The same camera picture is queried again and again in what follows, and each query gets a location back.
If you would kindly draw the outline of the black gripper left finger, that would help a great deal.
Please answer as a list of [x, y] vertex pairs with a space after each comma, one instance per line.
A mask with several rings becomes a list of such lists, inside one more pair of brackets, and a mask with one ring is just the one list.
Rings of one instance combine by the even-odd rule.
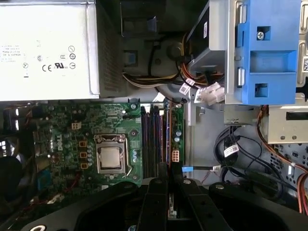
[[137, 186], [125, 181], [90, 195], [24, 226], [25, 231], [167, 230], [167, 164], [158, 164], [158, 177]]

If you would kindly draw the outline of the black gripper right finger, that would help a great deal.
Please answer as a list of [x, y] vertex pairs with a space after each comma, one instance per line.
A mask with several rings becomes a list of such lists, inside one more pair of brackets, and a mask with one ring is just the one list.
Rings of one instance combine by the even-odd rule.
[[280, 204], [235, 186], [214, 183], [208, 188], [185, 179], [182, 164], [171, 164], [179, 218], [173, 231], [306, 231], [308, 218]]

